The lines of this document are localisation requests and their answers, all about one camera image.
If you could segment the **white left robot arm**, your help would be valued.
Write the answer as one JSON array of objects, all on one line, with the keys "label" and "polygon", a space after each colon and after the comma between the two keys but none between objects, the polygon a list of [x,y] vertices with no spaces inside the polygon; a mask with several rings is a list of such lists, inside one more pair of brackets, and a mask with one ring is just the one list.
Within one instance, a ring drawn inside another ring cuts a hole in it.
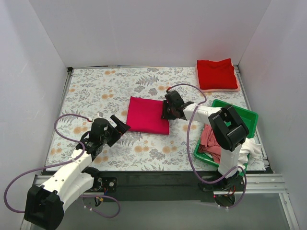
[{"label": "white left robot arm", "polygon": [[62,165],[40,186],[33,185],[29,189],[25,220],[45,230],[55,230],[62,222],[67,208],[84,192],[99,193],[95,198],[95,204],[98,206],[102,203],[105,193],[116,190],[116,178],[103,177],[100,170],[90,167],[104,145],[112,147],[130,130],[130,126],[115,115],[111,116],[111,120],[116,126],[100,117],[91,121],[91,129],[77,142],[69,163]]}]

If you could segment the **magenta t-shirt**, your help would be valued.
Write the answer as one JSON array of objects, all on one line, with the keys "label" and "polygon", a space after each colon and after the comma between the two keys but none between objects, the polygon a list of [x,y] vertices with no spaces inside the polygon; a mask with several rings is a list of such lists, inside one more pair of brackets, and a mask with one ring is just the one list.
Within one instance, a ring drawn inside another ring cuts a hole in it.
[{"label": "magenta t-shirt", "polygon": [[130,97],[127,122],[132,132],[169,135],[169,121],[162,118],[163,101]]}]

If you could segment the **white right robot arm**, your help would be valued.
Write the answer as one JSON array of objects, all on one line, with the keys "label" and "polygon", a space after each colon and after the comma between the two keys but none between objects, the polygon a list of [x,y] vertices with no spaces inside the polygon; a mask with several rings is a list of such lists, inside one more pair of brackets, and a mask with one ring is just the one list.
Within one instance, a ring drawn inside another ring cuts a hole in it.
[{"label": "white right robot arm", "polygon": [[235,184],[239,171],[244,172],[244,169],[238,166],[238,158],[249,130],[233,106],[207,107],[203,103],[184,102],[177,91],[167,90],[163,101],[162,118],[186,120],[189,122],[188,129],[191,128],[192,121],[209,125],[221,147],[218,175],[205,180],[197,173],[191,158],[188,130],[187,153],[192,171],[199,181],[210,189],[226,191]]}]

